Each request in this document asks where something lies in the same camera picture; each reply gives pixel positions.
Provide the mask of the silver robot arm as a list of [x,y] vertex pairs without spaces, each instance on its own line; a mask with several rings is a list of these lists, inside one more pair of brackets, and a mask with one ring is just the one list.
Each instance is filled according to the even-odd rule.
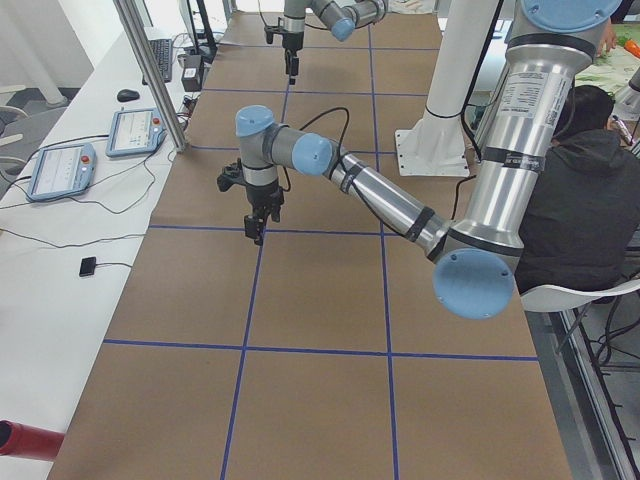
[[299,74],[298,52],[303,49],[307,10],[340,42],[347,40],[359,28],[381,21],[388,12],[387,1],[355,1],[340,6],[336,1],[285,1],[284,12],[275,26],[265,26],[267,42],[274,35],[282,38],[285,73],[290,85],[294,85]]
[[520,1],[507,45],[509,73],[463,218],[439,217],[347,152],[293,129],[262,105],[240,109],[238,183],[252,211],[245,233],[261,243],[283,202],[278,168],[323,176],[359,199],[434,263],[436,298],[450,312],[484,320],[510,302],[523,249],[518,230],[575,75],[595,56],[614,1]]

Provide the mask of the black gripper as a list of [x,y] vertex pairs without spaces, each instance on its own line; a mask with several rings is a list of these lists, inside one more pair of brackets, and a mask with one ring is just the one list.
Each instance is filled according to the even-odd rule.
[[288,82],[295,84],[299,74],[299,58],[297,52],[303,48],[304,32],[291,32],[284,30],[282,33],[282,46],[285,50],[286,74]]
[[244,216],[244,233],[255,245],[262,246],[267,219],[271,218],[274,222],[281,219],[281,207],[285,201],[284,189],[278,182],[259,186],[249,184],[247,199],[252,212],[251,215]]

